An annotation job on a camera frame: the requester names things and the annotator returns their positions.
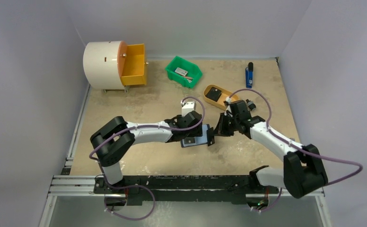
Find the navy blue card holder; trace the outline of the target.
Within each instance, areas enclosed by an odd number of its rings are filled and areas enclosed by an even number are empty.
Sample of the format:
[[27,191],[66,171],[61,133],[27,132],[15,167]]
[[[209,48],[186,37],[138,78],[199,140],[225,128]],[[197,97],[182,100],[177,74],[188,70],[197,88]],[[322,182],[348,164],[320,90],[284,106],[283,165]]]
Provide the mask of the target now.
[[207,144],[207,146],[211,146],[215,143],[213,136],[214,128],[210,127],[209,124],[205,124],[202,126],[202,135],[197,137],[187,137],[181,140],[181,147],[193,147]]

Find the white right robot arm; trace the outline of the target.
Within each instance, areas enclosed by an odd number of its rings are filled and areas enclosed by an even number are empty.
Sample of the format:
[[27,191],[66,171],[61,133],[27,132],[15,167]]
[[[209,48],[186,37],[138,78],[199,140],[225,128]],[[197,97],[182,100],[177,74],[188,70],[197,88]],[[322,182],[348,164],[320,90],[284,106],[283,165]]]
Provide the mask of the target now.
[[294,142],[263,118],[252,116],[244,100],[225,102],[225,105],[226,110],[220,114],[214,130],[216,136],[228,137],[237,131],[265,146],[283,162],[281,169],[261,166],[250,171],[248,185],[253,192],[273,186],[286,189],[299,199],[327,185],[328,177],[316,146]]

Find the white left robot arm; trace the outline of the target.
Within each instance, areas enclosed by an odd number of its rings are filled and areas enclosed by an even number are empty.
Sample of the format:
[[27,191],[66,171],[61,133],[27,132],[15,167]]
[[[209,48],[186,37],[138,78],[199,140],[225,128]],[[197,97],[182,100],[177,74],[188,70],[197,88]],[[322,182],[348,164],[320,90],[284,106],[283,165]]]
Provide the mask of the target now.
[[106,188],[111,193],[123,190],[120,160],[131,146],[149,142],[180,142],[187,137],[201,136],[202,120],[202,115],[196,111],[150,124],[132,123],[121,116],[114,117],[90,137],[94,153],[107,179]]

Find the black credit card stack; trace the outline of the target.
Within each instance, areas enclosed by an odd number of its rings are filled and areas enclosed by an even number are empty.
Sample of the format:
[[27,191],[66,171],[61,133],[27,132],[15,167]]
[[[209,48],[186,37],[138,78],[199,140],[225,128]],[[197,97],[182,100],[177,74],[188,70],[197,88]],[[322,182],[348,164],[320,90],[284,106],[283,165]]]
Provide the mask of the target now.
[[214,102],[217,102],[221,97],[222,91],[216,87],[211,87],[206,97]]

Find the small black marker cap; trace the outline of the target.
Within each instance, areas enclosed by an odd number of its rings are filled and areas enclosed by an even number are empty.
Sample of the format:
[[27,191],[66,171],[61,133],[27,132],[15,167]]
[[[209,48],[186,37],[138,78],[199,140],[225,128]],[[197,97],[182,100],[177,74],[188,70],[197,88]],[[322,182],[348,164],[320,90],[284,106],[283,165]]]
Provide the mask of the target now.
[[254,109],[256,109],[256,104],[255,104],[253,101],[251,101],[251,100],[247,99],[245,102],[246,102],[246,106],[247,106],[247,108],[248,108],[250,111],[253,111]]

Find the tan oval tray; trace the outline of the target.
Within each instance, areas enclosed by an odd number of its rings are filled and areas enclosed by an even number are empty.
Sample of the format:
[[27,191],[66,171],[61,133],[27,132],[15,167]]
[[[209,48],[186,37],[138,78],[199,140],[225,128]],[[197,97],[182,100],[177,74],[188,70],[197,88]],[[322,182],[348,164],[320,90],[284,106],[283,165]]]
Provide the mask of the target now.
[[207,103],[223,111],[225,111],[227,108],[224,102],[226,101],[226,98],[229,97],[230,95],[232,95],[231,91],[228,91],[224,88],[221,88],[213,84],[208,85],[203,92],[204,100]]

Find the small box in bin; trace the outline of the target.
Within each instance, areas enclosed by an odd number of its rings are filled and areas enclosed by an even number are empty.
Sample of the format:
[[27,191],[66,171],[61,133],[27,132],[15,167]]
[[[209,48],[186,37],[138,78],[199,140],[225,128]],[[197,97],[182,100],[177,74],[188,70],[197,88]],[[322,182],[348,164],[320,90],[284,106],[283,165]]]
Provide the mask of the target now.
[[184,70],[184,69],[182,69],[180,67],[177,67],[174,70],[174,72],[177,73],[177,74],[179,74],[179,75],[181,75],[181,76],[183,76],[183,77],[187,76],[187,74],[188,74],[188,71],[186,71],[186,70]]

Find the green plastic bin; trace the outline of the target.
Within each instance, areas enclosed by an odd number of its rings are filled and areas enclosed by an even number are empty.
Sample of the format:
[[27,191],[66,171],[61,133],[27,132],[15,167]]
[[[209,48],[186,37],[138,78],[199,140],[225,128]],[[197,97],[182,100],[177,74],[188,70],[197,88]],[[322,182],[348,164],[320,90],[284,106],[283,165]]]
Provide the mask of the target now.
[[203,76],[199,66],[179,56],[175,56],[165,67],[167,77],[183,87],[194,88]]

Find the blue stapler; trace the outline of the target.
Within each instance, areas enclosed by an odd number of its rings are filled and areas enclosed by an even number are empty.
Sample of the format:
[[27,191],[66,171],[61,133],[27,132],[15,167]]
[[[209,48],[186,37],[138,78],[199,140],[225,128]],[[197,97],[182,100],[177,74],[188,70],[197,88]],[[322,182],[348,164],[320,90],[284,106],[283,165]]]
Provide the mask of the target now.
[[253,87],[253,62],[249,62],[245,69],[245,85],[247,88]]

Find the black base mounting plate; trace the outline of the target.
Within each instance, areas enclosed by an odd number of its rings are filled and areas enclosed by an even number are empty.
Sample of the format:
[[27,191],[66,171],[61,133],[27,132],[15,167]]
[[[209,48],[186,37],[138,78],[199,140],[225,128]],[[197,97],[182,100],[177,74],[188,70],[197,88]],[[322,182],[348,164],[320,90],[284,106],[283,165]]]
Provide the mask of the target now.
[[112,186],[96,177],[93,192],[125,195],[129,206],[153,200],[256,206],[268,204],[268,196],[277,195],[279,189],[257,186],[248,175],[126,175]]

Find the yellow open drawer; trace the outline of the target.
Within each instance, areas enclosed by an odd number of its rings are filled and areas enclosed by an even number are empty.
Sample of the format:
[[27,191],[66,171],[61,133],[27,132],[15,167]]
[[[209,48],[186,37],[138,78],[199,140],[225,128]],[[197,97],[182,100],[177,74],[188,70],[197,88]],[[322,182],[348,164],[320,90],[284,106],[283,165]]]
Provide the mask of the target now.
[[127,46],[121,81],[124,86],[147,85],[145,44]]

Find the white cylindrical drawer cabinet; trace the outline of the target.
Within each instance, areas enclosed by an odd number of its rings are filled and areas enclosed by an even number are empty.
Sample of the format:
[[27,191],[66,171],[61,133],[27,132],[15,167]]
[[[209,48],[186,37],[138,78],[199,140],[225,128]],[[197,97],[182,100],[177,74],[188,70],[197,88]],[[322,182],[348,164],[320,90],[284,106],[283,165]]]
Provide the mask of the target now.
[[125,41],[89,42],[83,54],[83,68],[91,87],[124,90],[121,77],[126,54]]

